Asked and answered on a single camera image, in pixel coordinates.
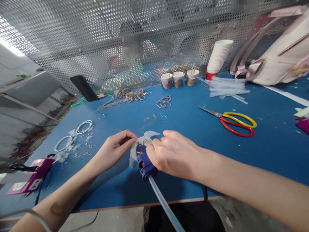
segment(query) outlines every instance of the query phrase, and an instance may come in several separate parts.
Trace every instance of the hand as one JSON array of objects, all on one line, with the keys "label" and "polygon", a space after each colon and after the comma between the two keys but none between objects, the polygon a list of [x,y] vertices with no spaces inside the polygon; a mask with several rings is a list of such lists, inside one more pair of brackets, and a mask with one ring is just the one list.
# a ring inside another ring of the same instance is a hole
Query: hand
[{"label": "hand", "polygon": [[95,175],[99,175],[110,169],[131,148],[136,140],[137,136],[129,130],[108,137],[100,150],[87,164],[90,167],[89,170],[94,172]]},{"label": "hand", "polygon": [[152,164],[170,175],[199,182],[197,169],[205,169],[207,151],[190,139],[172,130],[165,130],[164,137],[154,139],[147,146]]}]

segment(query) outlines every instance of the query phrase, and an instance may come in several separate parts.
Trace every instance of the concrete floor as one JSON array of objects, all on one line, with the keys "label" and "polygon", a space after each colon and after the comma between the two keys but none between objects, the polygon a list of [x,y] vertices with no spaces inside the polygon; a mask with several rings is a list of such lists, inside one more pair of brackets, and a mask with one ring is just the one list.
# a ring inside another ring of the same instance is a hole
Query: concrete floor
[{"label": "concrete floor", "polygon": [[[290,232],[285,226],[258,210],[232,198],[210,201],[219,213],[226,232]],[[60,232],[69,232],[90,223],[97,212],[71,214]],[[143,207],[104,210],[96,221],[80,231],[140,232],[143,224]]]}]

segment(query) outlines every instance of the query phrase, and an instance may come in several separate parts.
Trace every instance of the stack of paper cups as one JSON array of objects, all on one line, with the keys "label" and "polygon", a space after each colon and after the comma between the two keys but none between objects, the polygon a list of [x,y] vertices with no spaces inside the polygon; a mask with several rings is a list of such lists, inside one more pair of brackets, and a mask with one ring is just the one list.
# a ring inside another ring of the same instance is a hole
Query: stack of paper cups
[{"label": "stack of paper cups", "polygon": [[211,81],[218,74],[233,43],[233,40],[219,40],[215,43],[207,66],[206,80]]}]

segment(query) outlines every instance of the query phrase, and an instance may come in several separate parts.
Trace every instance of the red and yellow scissors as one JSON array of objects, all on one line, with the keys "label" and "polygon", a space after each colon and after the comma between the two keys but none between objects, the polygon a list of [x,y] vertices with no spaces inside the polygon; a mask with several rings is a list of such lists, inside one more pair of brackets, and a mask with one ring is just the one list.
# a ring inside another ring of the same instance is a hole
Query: red and yellow scissors
[{"label": "red and yellow scissors", "polygon": [[[218,113],[218,112],[215,112],[215,111],[211,111],[211,110],[208,110],[208,109],[205,109],[203,107],[200,107],[202,110],[205,110],[207,111],[208,113],[211,113],[212,115],[220,118],[220,122],[222,123],[222,125],[230,132],[232,132],[233,134],[236,134],[236,135],[239,135],[239,136],[242,136],[242,137],[252,137],[255,132],[254,132],[254,128],[256,128],[258,125],[257,123],[250,117],[244,115],[244,114],[241,114],[241,113],[236,113],[236,112],[224,112],[223,114],[222,113]],[[252,123],[252,125],[248,125],[246,123],[244,123],[243,121],[231,116],[231,115],[237,115],[237,116],[240,116],[240,117],[243,117],[245,119],[247,119],[249,122]],[[234,122],[230,122],[228,121],[227,119],[225,119],[224,117],[226,118],[229,118],[229,119],[232,119],[238,123],[234,123]],[[250,132],[250,134],[243,134],[243,133],[239,133],[235,130],[233,130],[232,128],[230,128],[227,124],[230,124],[230,125],[233,125],[233,126],[237,126],[237,127],[240,127],[240,128],[244,128],[246,130],[248,130]]]}]

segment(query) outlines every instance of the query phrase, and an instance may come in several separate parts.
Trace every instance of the pants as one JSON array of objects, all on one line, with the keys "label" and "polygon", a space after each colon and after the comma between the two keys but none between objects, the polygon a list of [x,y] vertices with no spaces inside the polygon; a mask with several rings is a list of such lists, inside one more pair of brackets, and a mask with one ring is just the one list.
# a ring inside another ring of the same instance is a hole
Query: pants
[{"label": "pants", "polygon": [[[225,232],[217,211],[208,201],[171,204],[171,210],[186,232]],[[175,231],[162,206],[144,207],[142,232]]]}]

